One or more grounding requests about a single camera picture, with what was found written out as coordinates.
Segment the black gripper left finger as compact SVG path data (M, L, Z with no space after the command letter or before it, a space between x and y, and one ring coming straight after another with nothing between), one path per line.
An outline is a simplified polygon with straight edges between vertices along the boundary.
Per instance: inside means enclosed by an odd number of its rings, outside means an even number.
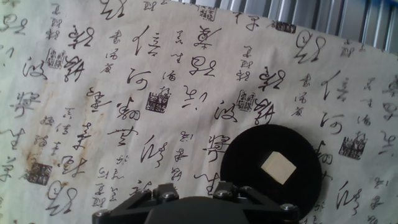
M136 192L113 210L102 209L92 214L92 224L145 223L150 211L158 205L179 199L173 183L160 184L153 190Z

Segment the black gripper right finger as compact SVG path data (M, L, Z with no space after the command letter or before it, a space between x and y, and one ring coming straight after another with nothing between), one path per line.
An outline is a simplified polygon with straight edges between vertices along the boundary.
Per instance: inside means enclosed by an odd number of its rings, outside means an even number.
M228 202L243 213L248 223L297 224L299 208L291 203L278 204L250 186L237 187L221 181L213 199Z

